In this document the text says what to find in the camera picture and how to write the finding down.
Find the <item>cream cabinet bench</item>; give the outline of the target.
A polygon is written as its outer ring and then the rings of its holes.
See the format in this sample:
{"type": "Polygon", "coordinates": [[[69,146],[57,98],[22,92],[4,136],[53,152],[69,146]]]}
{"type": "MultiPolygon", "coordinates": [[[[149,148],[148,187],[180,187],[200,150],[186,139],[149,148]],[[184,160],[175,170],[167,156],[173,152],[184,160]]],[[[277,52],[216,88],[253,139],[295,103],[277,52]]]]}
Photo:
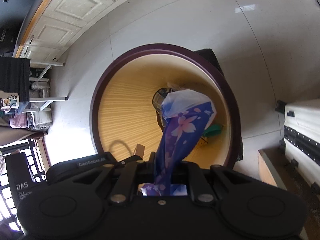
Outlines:
{"type": "Polygon", "coordinates": [[[40,0],[20,31],[14,57],[57,61],[90,27],[127,0],[40,0]]]}

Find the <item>yellow small carton box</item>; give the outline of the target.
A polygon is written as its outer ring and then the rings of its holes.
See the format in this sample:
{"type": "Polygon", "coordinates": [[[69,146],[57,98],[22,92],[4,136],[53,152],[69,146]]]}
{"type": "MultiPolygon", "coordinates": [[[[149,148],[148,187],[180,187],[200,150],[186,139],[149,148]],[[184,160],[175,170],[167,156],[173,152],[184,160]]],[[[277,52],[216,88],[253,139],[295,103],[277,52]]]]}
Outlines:
{"type": "Polygon", "coordinates": [[[200,139],[198,140],[196,146],[197,147],[203,147],[206,146],[208,144],[208,141],[206,140],[206,138],[200,137],[200,139]]]}

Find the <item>crushed blue pepsi can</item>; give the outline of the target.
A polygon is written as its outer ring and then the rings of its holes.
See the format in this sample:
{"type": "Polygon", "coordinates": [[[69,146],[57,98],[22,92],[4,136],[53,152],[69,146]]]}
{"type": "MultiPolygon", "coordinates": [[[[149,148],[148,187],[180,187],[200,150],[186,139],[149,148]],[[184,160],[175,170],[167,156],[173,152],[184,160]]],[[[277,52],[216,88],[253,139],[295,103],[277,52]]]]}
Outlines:
{"type": "Polygon", "coordinates": [[[161,105],[169,93],[173,92],[172,88],[160,88],[152,98],[152,105],[157,112],[161,111],[161,105]]]}

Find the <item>white plastic bag red print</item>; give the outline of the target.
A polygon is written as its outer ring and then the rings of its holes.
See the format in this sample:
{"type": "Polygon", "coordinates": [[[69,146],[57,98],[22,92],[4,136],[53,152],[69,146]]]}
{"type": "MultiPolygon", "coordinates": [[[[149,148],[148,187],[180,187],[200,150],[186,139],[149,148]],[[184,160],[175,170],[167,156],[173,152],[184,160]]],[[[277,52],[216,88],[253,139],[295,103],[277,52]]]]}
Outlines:
{"type": "Polygon", "coordinates": [[[181,87],[175,83],[172,82],[167,82],[167,87],[172,89],[173,91],[178,91],[178,90],[186,90],[185,87],[181,87]]]}

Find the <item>yellow round trash bin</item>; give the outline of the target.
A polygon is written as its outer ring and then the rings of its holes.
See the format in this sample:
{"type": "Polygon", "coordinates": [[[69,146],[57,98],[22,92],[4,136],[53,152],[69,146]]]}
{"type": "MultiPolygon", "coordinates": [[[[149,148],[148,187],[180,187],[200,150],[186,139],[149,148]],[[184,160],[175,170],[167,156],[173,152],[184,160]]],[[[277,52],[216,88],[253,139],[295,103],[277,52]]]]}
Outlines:
{"type": "Polygon", "coordinates": [[[148,159],[170,118],[177,121],[174,137],[194,134],[200,104],[206,101],[213,111],[187,160],[202,168],[231,168],[243,158],[240,113],[213,50],[164,43],[131,49],[107,67],[93,92],[89,120],[94,149],[120,161],[142,145],[148,159]]]}

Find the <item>blue floral plastic bag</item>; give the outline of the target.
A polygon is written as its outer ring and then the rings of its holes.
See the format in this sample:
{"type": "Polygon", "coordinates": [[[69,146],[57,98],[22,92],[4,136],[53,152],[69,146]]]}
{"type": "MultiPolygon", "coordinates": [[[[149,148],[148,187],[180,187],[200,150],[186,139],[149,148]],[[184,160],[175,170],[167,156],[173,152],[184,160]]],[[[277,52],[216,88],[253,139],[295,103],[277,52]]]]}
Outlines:
{"type": "Polygon", "coordinates": [[[216,116],[212,100],[191,89],[167,95],[161,105],[164,131],[156,152],[154,182],[146,183],[144,196],[186,196],[187,187],[171,183],[174,167],[187,157],[216,116]]]}

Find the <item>torn brown cardboard piece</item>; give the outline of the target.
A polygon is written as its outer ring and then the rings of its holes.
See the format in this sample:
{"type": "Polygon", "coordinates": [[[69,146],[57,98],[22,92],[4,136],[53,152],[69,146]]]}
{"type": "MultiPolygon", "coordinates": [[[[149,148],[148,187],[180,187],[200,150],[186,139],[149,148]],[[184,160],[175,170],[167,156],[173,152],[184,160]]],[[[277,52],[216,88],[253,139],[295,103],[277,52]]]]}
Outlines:
{"type": "Polygon", "coordinates": [[[134,155],[139,156],[141,159],[144,158],[145,146],[137,144],[133,152],[134,155]]]}

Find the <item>teal plastic lid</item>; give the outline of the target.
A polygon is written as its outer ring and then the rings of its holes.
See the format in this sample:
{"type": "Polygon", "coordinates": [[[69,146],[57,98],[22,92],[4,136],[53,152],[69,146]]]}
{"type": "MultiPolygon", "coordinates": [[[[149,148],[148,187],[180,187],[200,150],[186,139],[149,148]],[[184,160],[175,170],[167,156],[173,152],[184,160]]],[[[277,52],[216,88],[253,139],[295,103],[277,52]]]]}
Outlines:
{"type": "Polygon", "coordinates": [[[220,135],[222,132],[222,126],[219,124],[214,124],[209,126],[207,129],[204,130],[202,133],[203,137],[210,138],[216,135],[220,135]]]}

